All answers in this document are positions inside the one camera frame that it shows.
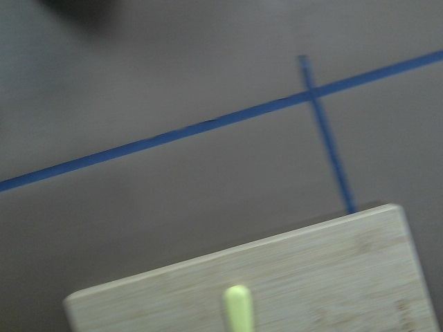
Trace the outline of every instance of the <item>wood grain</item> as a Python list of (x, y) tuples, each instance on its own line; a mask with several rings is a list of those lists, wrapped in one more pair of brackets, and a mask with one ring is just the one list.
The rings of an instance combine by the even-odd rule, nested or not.
[(64, 305), (74, 331), (222, 332), (222, 295), (236, 284), (251, 289), (257, 332), (439, 331), (396, 205), (81, 290)]

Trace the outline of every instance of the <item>yellow-green object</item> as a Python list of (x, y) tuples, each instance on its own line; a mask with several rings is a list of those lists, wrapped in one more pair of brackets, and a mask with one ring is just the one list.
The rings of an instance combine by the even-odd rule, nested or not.
[(226, 289), (224, 303), (231, 332), (254, 332), (252, 297), (247, 287), (236, 285)]

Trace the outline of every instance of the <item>bamboo cutting board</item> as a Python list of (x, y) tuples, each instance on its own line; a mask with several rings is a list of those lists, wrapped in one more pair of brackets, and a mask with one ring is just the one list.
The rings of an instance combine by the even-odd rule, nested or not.
[(439, 331), (403, 210), (384, 205), (78, 291), (79, 332), (227, 332), (251, 290), (255, 331)]

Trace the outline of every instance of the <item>short blue line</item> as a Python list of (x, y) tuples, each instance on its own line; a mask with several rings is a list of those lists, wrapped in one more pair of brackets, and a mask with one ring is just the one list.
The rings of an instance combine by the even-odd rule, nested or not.
[(354, 198), (352, 196), (350, 186), (347, 183), (345, 169), (338, 154), (338, 149), (334, 141), (334, 135), (332, 134), (332, 130), (330, 128), (325, 110), (315, 91), (315, 82), (314, 76), (312, 75), (311, 71), (311, 65), (306, 56), (300, 56), (298, 59), (300, 62), (300, 69), (303, 75), (305, 87), (309, 93), (312, 109), (316, 117), (317, 125), (320, 129), (323, 143), (325, 144), (332, 169), (334, 170), (334, 174), (340, 188), (340, 193), (346, 206), (347, 213), (355, 213), (356, 208), (354, 204)]
[[(318, 97), (322, 97), (442, 60), (443, 50), (417, 57), (415, 59), (410, 59), (405, 62), (400, 62), (398, 64), (393, 64), (392, 66), (380, 68), (375, 71), (370, 71), (354, 77), (349, 77), (341, 81), (326, 84), (324, 86), (318, 86), (314, 88), (314, 91)], [(127, 154), (132, 154), (144, 149), (156, 147), (168, 142), (172, 142), (174, 140), (179, 140), (181, 138), (196, 135), (198, 133), (203, 133), (205, 131), (210, 131), (212, 129), (227, 126), (239, 121), (254, 118), (255, 116), (260, 116), (265, 113), (277, 111), (279, 109), (283, 109), (285, 107), (290, 107), (307, 101), (309, 101), (309, 94), (305, 91), (297, 93), (295, 95), (291, 95), (287, 98), (274, 100), (265, 104), (230, 113), (214, 120), (192, 124), (189, 127), (178, 129), (176, 131), (169, 131), (167, 133), (162, 133), (161, 135), (152, 138), (139, 140), (126, 145), (122, 145), (120, 147), (115, 147), (113, 149), (98, 152), (96, 154), (91, 154), (90, 156), (67, 161), (59, 165), (47, 167), (35, 172), (18, 176), (16, 178), (10, 178), (8, 180), (1, 181), (0, 192), (20, 187), (22, 185), (28, 185), (40, 180), (44, 180), (45, 178), (51, 178), (53, 176), (72, 172), (83, 167), (102, 163), (107, 160), (115, 159)]]

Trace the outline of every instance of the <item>long blue line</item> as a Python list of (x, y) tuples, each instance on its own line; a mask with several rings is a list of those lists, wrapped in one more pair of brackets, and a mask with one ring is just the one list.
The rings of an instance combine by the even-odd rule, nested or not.
[[(400, 62), (391, 66), (377, 69), (375, 71), (370, 71), (364, 74), (360, 74), (354, 77), (349, 77), (347, 79), (333, 82), (331, 84), (326, 84), (324, 86), (318, 86), (314, 88), (315, 94), (318, 97), (325, 95), (330, 95), (339, 91), (346, 89), (351, 89), (355, 86), (373, 82), (375, 80), (380, 80), (388, 76), (403, 73), (404, 71), (409, 71), (411, 69), (419, 68), (421, 66), (426, 66), (435, 62), (443, 60), (443, 50), (434, 52), (428, 55), (417, 57), (415, 59), (410, 59), (405, 62)], [(127, 154), (132, 154), (137, 151), (144, 149), (150, 149), (174, 140), (179, 140), (188, 136), (196, 135), (198, 133), (203, 133), (205, 131), (210, 131), (216, 128), (227, 126), (239, 121), (254, 118), (255, 116), (260, 116), (265, 113), (277, 111), (286, 107), (297, 105), (303, 102), (309, 101), (308, 92), (301, 92), (295, 95), (291, 95), (287, 98), (274, 100), (267, 102), (265, 104), (257, 105), (248, 109), (237, 111), (234, 113), (221, 116), (214, 120), (209, 120), (205, 122), (200, 122), (197, 124), (190, 125), (189, 127), (178, 129), (175, 131), (169, 131), (167, 133), (162, 133), (161, 135), (147, 138), (144, 140), (139, 140), (126, 145), (115, 147), (106, 151), (98, 152), (96, 154), (91, 154), (90, 156), (81, 157), (78, 159), (70, 160), (65, 163), (61, 163), (55, 166), (47, 167), (35, 172), (24, 174), (16, 178), (10, 178), (0, 182), (0, 192), (10, 190), (22, 185), (29, 185), (31, 183), (44, 180), (45, 178), (51, 178), (60, 174), (67, 172), (72, 172), (83, 167), (88, 167), (98, 163), (102, 163), (107, 160), (115, 159)]]
[(341, 162), (340, 155), (338, 154), (338, 149), (334, 140), (334, 135), (332, 134), (332, 130), (329, 126), (327, 115), (315, 90), (315, 82), (311, 71), (311, 64), (306, 56), (300, 56), (298, 57), (298, 60), (300, 63), (300, 71), (303, 76), (303, 81), (309, 93), (309, 99), (316, 117), (317, 125), (320, 130), (323, 143), (326, 147), (327, 156), (329, 157), (332, 169), (334, 170), (347, 213), (354, 213), (356, 212), (354, 197), (352, 196), (350, 186), (347, 183), (345, 169), (343, 167), (343, 163)]

